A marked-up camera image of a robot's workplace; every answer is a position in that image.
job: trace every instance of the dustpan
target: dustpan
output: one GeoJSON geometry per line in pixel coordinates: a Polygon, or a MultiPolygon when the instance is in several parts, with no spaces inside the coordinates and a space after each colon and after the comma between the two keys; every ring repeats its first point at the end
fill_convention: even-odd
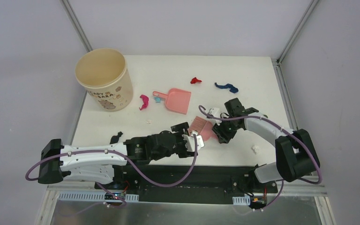
{"type": "Polygon", "coordinates": [[[165,100],[165,106],[168,110],[176,113],[187,114],[188,105],[191,99],[190,91],[172,88],[167,94],[154,91],[152,95],[165,100]]]}

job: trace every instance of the crumpled red object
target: crumpled red object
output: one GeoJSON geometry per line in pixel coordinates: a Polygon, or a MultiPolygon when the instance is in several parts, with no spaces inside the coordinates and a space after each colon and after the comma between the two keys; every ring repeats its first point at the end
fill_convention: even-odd
{"type": "Polygon", "coordinates": [[[201,83],[201,80],[198,80],[196,77],[194,77],[190,83],[201,83]]]}
{"type": "Polygon", "coordinates": [[[146,109],[147,106],[148,106],[148,100],[149,100],[149,98],[148,98],[147,96],[145,96],[145,95],[141,95],[140,98],[142,98],[142,100],[143,100],[143,105],[142,105],[142,107],[139,108],[139,109],[140,109],[140,110],[146,109]]]}

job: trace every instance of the dustpan handle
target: dustpan handle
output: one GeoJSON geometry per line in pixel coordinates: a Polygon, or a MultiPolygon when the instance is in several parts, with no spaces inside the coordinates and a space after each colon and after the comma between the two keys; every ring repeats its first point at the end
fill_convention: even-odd
{"type": "Polygon", "coordinates": [[[156,96],[158,98],[162,98],[162,99],[167,99],[168,95],[167,94],[164,94],[164,93],[161,93],[161,92],[158,92],[158,91],[153,91],[152,92],[152,95],[153,96],[156,96]]]}

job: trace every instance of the dark blue crumpled object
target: dark blue crumpled object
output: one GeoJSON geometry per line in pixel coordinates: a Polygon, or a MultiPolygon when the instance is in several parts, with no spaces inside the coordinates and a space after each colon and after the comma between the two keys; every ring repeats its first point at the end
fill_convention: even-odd
{"type": "Polygon", "coordinates": [[[217,83],[215,83],[215,86],[218,87],[218,88],[220,88],[220,89],[227,89],[227,88],[229,88],[229,89],[230,89],[230,92],[231,92],[231,93],[234,93],[234,94],[238,92],[238,88],[234,87],[234,85],[232,85],[232,84],[230,84],[230,83],[228,83],[228,84],[226,84],[226,85],[218,85],[217,83]]]}

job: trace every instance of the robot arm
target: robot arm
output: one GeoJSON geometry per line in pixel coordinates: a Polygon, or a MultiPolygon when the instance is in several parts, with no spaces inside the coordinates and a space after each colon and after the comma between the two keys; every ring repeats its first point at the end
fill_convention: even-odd
{"type": "MultiPolygon", "coordinates": [[[[256,116],[257,118],[216,120],[213,131],[218,137],[219,143],[229,143],[234,138],[238,129],[249,130],[261,136],[275,147],[276,162],[260,166],[254,169],[249,175],[255,178],[258,183],[266,183],[272,180],[294,181],[302,176],[315,171],[312,160],[296,141],[286,135],[283,130],[293,134],[301,140],[310,150],[319,166],[319,160],[311,141],[310,135],[304,129],[294,131],[290,128],[281,130],[274,125],[261,120],[267,117],[255,108],[245,109],[240,101],[235,98],[225,103],[229,118],[242,116],[256,116]]],[[[208,110],[208,114],[220,117],[221,111],[217,108],[208,110]]]]}
{"type": "MultiPolygon", "coordinates": [[[[38,183],[53,184],[63,180],[88,180],[108,184],[115,177],[115,166],[124,166],[128,161],[117,154],[108,153],[115,150],[131,159],[137,165],[149,164],[177,154],[180,158],[193,157],[195,140],[187,133],[188,124],[182,123],[171,127],[172,132],[162,131],[159,134],[145,137],[133,137],[120,143],[104,146],[75,147],[62,145],[61,139],[53,139],[42,151],[41,160],[58,154],[66,156],[55,158],[41,164],[38,183]],[[84,153],[72,155],[75,151],[104,150],[102,153],[84,153]]],[[[204,147],[202,137],[196,136],[197,150],[204,147]]]]}

